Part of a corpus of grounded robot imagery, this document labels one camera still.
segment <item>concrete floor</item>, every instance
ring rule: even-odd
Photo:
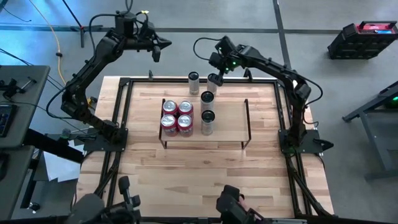
[[[35,1],[40,10],[54,25],[74,26],[62,2]],[[69,0],[82,24],[87,24],[92,16],[99,13],[113,13],[124,10],[122,0],[74,1]],[[341,29],[350,23],[364,20],[396,20],[398,1],[395,0],[280,0],[280,13],[284,28],[292,29]],[[34,10],[28,0],[9,0],[6,8],[24,19],[31,19],[28,25],[45,25],[44,20]],[[278,28],[272,0],[135,0],[133,11],[149,10],[150,20],[161,28]],[[21,24],[7,12],[0,12],[0,26]],[[111,18],[98,19],[95,24],[113,26]],[[60,81],[57,74],[56,43],[51,32],[32,30],[0,30],[0,47],[37,65],[50,65],[50,75]],[[62,72],[67,80],[72,73],[79,71],[84,60],[92,56],[88,35],[86,47],[80,48],[80,37],[73,32],[57,32],[62,53]],[[99,41],[103,32],[94,33]],[[235,44],[249,44],[261,51],[263,56],[272,57],[283,63],[279,34],[256,33],[159,33],[173,42],[162,51],[159,63],[154,63],[150,54],[125,52],[116,62],[108,65],[87,90],[88,96],[98,96],[102,77],[105,75],[147,75],[151,69],[154,75],[186,75],[192,70],[206,75],[214,70],[206,62],[196,58],[192,44],[199,37],[222,37],[228,35]],[[286,34],[287,50],[292,68],[300,74],[319,83],[325,95],[311,106],[314,120],[319,120],[321,137],[335,143],[333,149],[325,153],[326,176],[335,213],[346,218],[360,218],[384,222],[398,221],[398,179],[384,179],[366,182],[363,175],[380,169],[375,152],[370,148],[360,120],[347,124],[343,115],[370,100],[381,89],[397,81],[398,43],[393,43],[378,57],[368,60],[330,60],[326,47],[335,35]],[[213,50],[214,42],[203,41],[198,53],[207,57]],[[1,64],[19,65],[20,62],[0,55]],[[253,71],[255,76],[267,76]],[[241,72],[231,75],[240,76]],[[46,85],[40,106],[45,106],[56,93],[52,85]],[[313,88],[312,98],[318,90]],[[60,111],[60,98],[55,100],[51,110]],[[83,128],[79,122],[73,122]],[[42,133],[59,133],[69,128],[62,121],[49,118],[37,110],[31,128]],[[35,200],[42,209],[35,215],[16,209],[14,218],[31,216],[62,215],[68,213],[73,191],[53,191],[56,184],[38,187]],[[71,189],[73,183],[64,184]]]

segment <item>wooden tabletop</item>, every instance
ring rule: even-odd
[[[111,119],[119,77],[104,77],[96,107],[101,119]],[[121,100],[121,122],[126,90]],[[168,142],[159,137],[162,99],[197,101],[186,83],[135,83],[127,120],[129,137],[119,177],[128,175],[130,194],[139,194],[145,217],[219,217],[216,199],[225,184],[241,189],[247,204],[264,217],[293,217],[285,158],[280,153],[279,118],[270,84],[224,84],[216,102],[249,101],[252,140],[242,151],[240,142]],[[310,110],[305,117],[311,121]],[[104,152],[94,152],[81,167],[78,198],[94,192],[100,180]],[[319,158],[302,155],[308,188],[333,213],[325,171]],[[300,208],[302,194],[298,190]],[[108,191],[104,193],[106,201]],[[123,196],[115,191],[114,203]]]

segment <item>cylindrical container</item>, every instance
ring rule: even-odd
[[[197,95],[199,93],[199,74],[197,72],[189,73],[188,82],[189,82],[189,93],[191,95]]]
[[[178,118],[178,130],[184,137],[189,137],[193,134],[193,120],[188,115],[182,115]]]
[[[175,117],[178,117],[178,106],[172,100],[166,100],[163,104],[163,115],[171,114]]]
[[[176,136],[178,134],[177,121],[171,114],[164,115],[160,120],[160,125],[162,125],[162,129],[166,135]]]
[[[216,118],[214,112],[206,110],[201,114],[201,133],[211,135],[213,133],[213,123]]]
[[[200,112],[213,110],[214,94],[210,91],[204,91],[200,95]]]
[[[216,74],[212,73],[207,76],[207,91],[210,91],[215,95],[217,92],[217,85],[210,81],[210,77],[212,77],[213,75],[216,75]]]
[[[181,115],[188,115],[193,118],[193,105],[189,101],[182,101],[178,106],[178,112]]]

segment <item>equipment stand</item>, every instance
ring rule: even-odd
[[[79,25],[79,26],[71,26],[70,29],[71,29],[72,31],[75,31],[75,32],[80,32],[80,44],[81,44],[80,46],[81,46],[82,48],[84,48],[84,47],[85,47],[84,35],[85,35],[85,32],[88,31],[88,28],[87,28],[87,27],[83,27],[83,26],[80,24],[79,20],[78,20],[78,19],[76,18],[76,16],[75,16],[75,14],[74,14],[74,13],[72,12],[72,10],[69,8],[67,2],[65,2],[65,0],[62,0],[62,1],[63,1],[63,3],[65,4],[65,6],[68,8],[70,14],[73,16],[73,18],[75,19],[76,23]],[[91,26],[91,31],[100,31],[100,30],[102,29],[102,27],[103,27],[102,25]]]

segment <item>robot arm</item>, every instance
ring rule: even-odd
[[[279,65],[273,62],[271,58],[264,58],[254,47],[248,45],[235,46],[227,36],[224,36],[215,47],[218,53],[212,53],[209,63],[220,72],[219,75],[213,76],[210,81],[218,86],[223,84],[223,75],[233,71],[238,66],[257,68],[282,81],[289,103],[293,107],[292,125],[287,135],[287,142],[291,146],[301,145],[307,133],[303,123],[305,104],[311,93],[311,88],[307,85],[305,79],[285,65]]]
[[[62,95],[61,109],[73,119],[87,123],[99,131],[111,144],[120,141],[121,130],[111,121],[97,118],[88,109],[86,89],[100,74],[107,64],[122,56],[124,50],[147,50],[152,52],[154,62],[160,59],[160,51],[171,45],[171,41],[158,37],[152,23],[145,21],[142,27],[133,34],[136,15],[119,14],[115,17],[116,27],[109,30],[98,43],[94,56],[86,65],[73,74]]]

